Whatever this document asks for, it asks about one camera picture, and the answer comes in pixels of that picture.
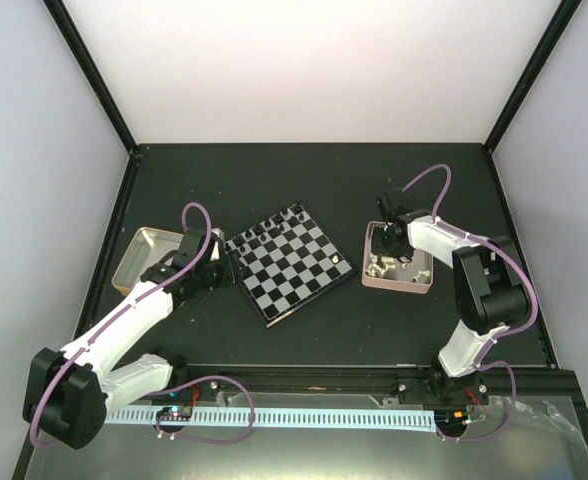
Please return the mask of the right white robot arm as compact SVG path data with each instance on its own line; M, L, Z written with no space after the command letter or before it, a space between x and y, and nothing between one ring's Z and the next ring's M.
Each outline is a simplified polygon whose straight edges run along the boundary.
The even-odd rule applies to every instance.
M402 196L394 203L384 193L377 205L383 225L370 242L376 255L408 264L422 251L452 269L459 320L432 362L428 388L435 400L453 402L469 377L489 368L482 361L499 339L535 323L535 290L510 238L465 232L429 210L412 211Z

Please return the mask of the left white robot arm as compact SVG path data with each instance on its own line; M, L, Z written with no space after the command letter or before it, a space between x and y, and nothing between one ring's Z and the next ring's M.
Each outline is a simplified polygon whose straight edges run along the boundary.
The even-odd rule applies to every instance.
M237 274L220 229L185 232L179 247L150 266L97 325L58 351L44 348L34 356L22 410L30 436L44 431L80 449L121 408L155 393L181 397L189 384L183 356L156 347L128 365L117 363L189 299L234 284Z

